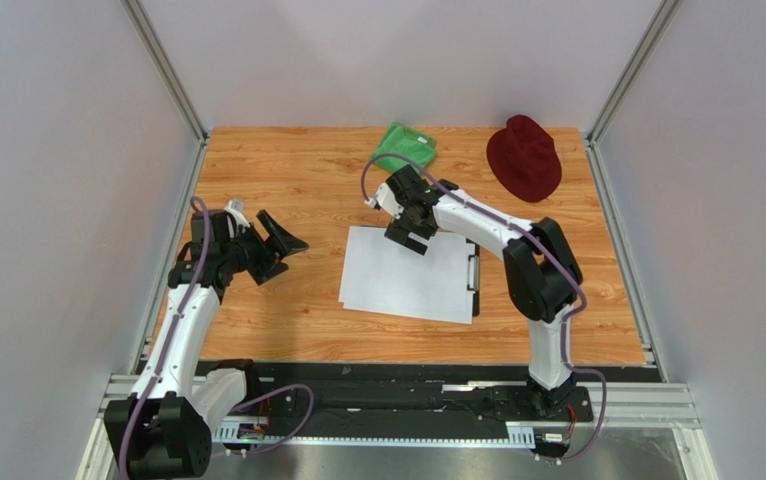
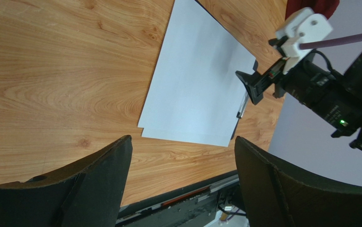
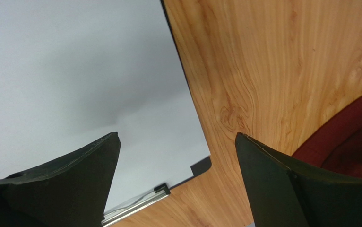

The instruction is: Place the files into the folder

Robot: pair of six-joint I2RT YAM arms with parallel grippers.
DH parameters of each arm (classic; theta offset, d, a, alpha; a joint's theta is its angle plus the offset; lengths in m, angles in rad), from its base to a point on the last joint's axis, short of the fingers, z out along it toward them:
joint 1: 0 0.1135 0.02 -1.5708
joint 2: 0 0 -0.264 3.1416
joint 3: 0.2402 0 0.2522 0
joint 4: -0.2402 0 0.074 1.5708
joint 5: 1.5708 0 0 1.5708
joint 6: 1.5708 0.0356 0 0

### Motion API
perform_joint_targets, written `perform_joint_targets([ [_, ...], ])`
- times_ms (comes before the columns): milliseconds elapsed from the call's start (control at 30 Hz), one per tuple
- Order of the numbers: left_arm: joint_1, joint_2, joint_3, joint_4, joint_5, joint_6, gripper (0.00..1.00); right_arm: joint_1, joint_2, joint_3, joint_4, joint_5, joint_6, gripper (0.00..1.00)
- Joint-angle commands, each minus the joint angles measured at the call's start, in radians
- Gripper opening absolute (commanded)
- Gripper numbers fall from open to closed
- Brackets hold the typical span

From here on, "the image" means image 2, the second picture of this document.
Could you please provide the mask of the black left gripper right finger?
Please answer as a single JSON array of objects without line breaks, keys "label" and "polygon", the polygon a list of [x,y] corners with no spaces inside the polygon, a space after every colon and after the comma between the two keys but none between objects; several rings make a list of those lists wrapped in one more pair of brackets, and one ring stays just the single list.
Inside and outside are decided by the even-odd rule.
[{"label": "black left gripper right finger", "polygon": [[307,171],[243,137],[234,153],[252,227],[362,227],[362,186]]}]

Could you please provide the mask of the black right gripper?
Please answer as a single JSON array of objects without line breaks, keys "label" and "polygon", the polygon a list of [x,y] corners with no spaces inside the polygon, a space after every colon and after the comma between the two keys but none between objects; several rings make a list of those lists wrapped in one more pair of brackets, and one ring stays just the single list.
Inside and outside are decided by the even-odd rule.
[{"label": "black right gripper", "polygon": [[257,105],[264,92],[275,85],[274,98],[290,94],[326,123],[335,128],[333,138],[351,136],[362,128],[362,98],[351,84],[362,76],[353,66],[341,75],[325,71],[309,60],[303,60],[283,73],[286,60],[279,59],[264,74],[255,71],[235,74],[245,86],[251,102]]}]

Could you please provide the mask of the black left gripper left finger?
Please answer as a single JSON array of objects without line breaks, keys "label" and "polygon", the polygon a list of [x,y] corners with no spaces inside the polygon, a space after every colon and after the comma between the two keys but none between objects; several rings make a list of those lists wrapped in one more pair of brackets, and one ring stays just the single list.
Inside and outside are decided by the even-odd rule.
[{"label": "black left gripper left finger", "polygon": [[0,227],[113,227],[132,158],[126,135],[26,182],[0,184]]}]

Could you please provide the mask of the white paper sheet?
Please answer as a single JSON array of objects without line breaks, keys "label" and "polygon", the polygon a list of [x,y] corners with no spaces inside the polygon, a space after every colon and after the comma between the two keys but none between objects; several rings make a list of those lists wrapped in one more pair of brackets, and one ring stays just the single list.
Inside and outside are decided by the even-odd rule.
[{"label": "white paper sheet", "polygon": [[195,132],[177,132],[170,130],[158,130],[151,128],[144,128],[142,130],[142,137],[160,140],[171,140],[178,142],[188,142],[204,145],[213,145],[220,147],[228,147],[231,136],[223,135],[209,135]]},{"label": "white paper sheet", "polygon": [[174,2],[138,126],[231,136],[256,58],[195,0]]}]

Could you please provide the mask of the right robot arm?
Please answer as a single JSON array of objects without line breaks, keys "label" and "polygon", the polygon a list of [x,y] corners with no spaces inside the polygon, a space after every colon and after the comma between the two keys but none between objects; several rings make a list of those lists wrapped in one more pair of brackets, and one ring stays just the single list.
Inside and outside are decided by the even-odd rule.
[{"label": "right robot arm", "polygon": [[281,58],[263,74],[242,71],[235,74],[253,104],[258,104],[265,90],[274,85],[275,98],[290,94],[333,126],[332,138],[357,133],[350,147],[362,151],[362,52],[344,74],[336,71],[329,59],[325,59],[326,70],[314,64],[313,58],[318,53],[310,51],[287,73],[282,72],[287,60]]}]

